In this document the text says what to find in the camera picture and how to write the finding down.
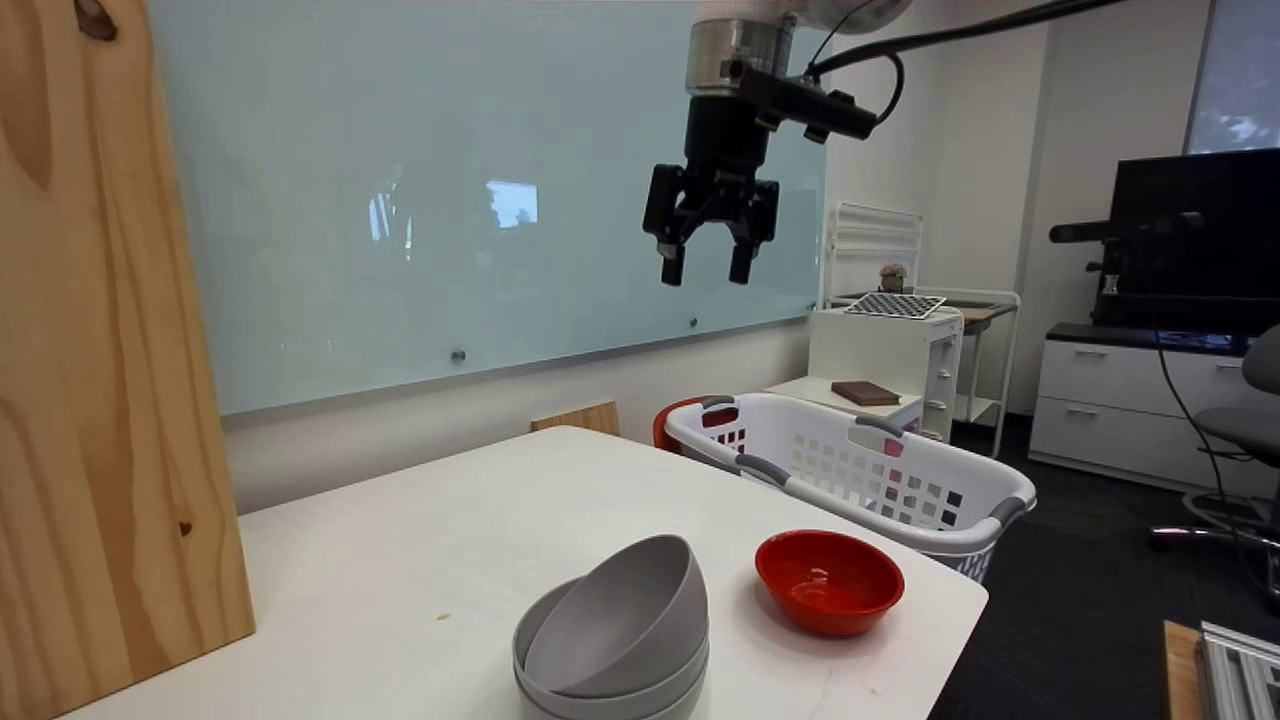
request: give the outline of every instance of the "cabinet drawer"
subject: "cabinet drawer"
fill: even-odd
[[[1075,470],[1147,486],[1213,487],[1213,465],[1202,453],[1202,438],[1180,415],[1147,415],[1042,395],[1034,456],[1070,462]],[[1278,492],[1278,476],[1263,465],[1220,462],[1220,471],[1230,492]]]
[[[1193,414],[1202,414],[1202,409],[1280,414],[1280,395],[1268,395],[1268,392],[1245,385],[1240,355],[1168,352],[1168,376]]]
[[[1280,395],[1245,385],[1240,355],[1163,352],[1188,414],[1278,409]],[[1155,348],[1043,343],[1042,395],[1180,415]]]

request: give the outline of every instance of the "black cable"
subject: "black cable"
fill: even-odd
[[[1168,374],[1163,332],[1155,332],[1155,355],[1160,355],[1160,376],[1163,376],[1176,409],[1183,414],[1183,421],[1188,421],[1193,433],[1202,438],[1202,449],[1210,453],[1218,500],[1220,500],[1226,509],[1231,509],[1226,471],[1220,471],[1220,465],[1218,465],[1218,449],[1210,443],[1210,433],[1197,423],[1193,409],[1183,406],[1183,392],[1176,390],[1176,380],[1172,380],[1172,374]],[[1252,573],[1252,564],[1250,564],[1250,558],[1245,558],[1252,545],[1240,537],[1240,528],[1238,528],[1231,519],[1218,519],[1210,509],[1202,509],[1202,503],[1197,503],[1197,492],[1183,498],[1183,511],[1197,515],[1197,519],[1203,519],[1203,523],[1213,523],[1213,528],[1220,528],[1220,533],[1230,533],[1231,547],[1240,554],[1245,575],[1268,594],[1268,586]]]
[[[994,18],[994,20],[950,28],[950,31],[895,35],[895,42],[836,51],[836,58],[812,63],[805,75],[830,75],[848,63],[863,63],[875,58],[895,58],[895,51],[912,51],[912,50],[929,50],[929,44],[954,44],[954,42],[995,35],[995,31],[1013,31],[1013,28],[1027,28],[1027,25],[1047,25],[1047,20],[1094,14],[1106,5],[1119,5],[1119,0],[1054,0],[1054,5],[1036,5],[1026,14]]]
[[[889,98],[885,112],[875,116],[875,125],[885,125],[895,112],[895,106],[906,102],[906,89],[910,89],[910,63],[895,51],[885,62],[893,63],[895,83],[893,83],[893,98]]]
[[[810,79],[817,79],[817,75],[812,75],[817,62],[825,58],[825,50],[832,44],[832,35],[836,35],[836,31],[854,20],[854,14],[859,14],[859,7],[863,7],[863,5],[848,7],[848,14],[839,18],[839,25],[832,25],[830,35],[817,44],[817,51],[812,51],[810,63],[805,63],[805,75],[810,75]]]
[[[1163,332],[1155,332],[1155,355],[1160,355],[1160,376],[1163,376],[1168,395],[1176,401],[1176,409],[1180,409],[1180,414],[1183,414],[1183,421],[1193,423],[1193,433],[1197,433],[1202,449],[1210,453],[1218,500],[1220,500],[1220,503],[1231,503],[1231,500],[1230,500],[1226,471],[1220,471],[1220,465],[1218,465],[1218,453],[1213,453],[1213,443],[1210,443],[1203,427],[1197,423],[1197,415],[1193,415],[1193,409],[1188,409],[1183,392],[1172,385],[1168,355],[1163,355]]]

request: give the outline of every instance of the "white table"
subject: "white table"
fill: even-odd
[[[989,594],[775,487],[556,427],[243,515],[258,636],[80,710],[80,720],[514,720],[514,629],[552,586],[681,533],[714,597],[695,716],[910,720],[936,705]],[[812,639],[755,600],[755,545],[839,528],[906,600],[859,639]]]

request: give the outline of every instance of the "red object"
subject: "red object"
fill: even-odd
[[[906,597],[906,573],[879,547],[817,528],[764,542],[755,575],[775,611],[817,636],[868,632]]]

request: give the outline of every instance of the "plastic basket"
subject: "plastic basket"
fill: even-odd
[[[669,414],[681,453],[764,476],[985,581],[1001,533],[1036,509],[1036,486],[989,456],[786,395],[726,395]]]

